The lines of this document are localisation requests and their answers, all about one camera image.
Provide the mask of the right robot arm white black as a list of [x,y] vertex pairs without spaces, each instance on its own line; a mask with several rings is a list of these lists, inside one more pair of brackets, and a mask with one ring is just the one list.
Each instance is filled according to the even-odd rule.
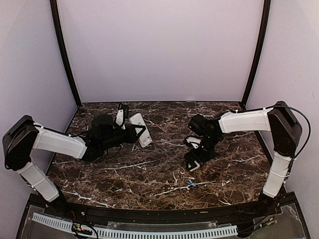
[[187,127],[194,133],[184,138],[190,150],[184,155],[189,172],[200,168],[202,163],[215,157],[215,148],[226,134],[262,132],[271,135],[273,156],[270,170],[254,211],[265,216],[274,207],[276,198],[291,174],[294,162],[308,144],[312,126],[308,117],[300,110],[288,106],[284,101],[255,109],[214,109],[210,116],[197,113]]

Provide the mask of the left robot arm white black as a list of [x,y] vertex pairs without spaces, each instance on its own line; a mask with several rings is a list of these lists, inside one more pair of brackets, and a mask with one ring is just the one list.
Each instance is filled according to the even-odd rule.
[[37,191],[59,217],[70,213],[57,186],[34,163],[30,154],[34,149],[50,151],[92,162],[110,148],[123,143],[135,143],[147,132],[143,124],[125,124],[110,115],[97,116],[86,135],[61,133],[36,123],[24,115],[2,138],[4,165],[16,171]]

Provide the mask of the white battery cover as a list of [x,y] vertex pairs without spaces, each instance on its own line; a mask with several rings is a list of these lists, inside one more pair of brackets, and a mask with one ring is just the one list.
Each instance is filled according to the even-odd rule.
[[197,161],[187,163],[187,169],[189,172],[193,172],[200,167],[200,164]]

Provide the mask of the white remote control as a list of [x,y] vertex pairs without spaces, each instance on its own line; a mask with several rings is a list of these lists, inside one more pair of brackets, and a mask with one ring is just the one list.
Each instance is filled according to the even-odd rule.
[[150,132],[140,113],[137,113],[130,117],[129,122],[135,127],[136,133],[138,135],[138,141],[142,148],[145,148],[152,143]]

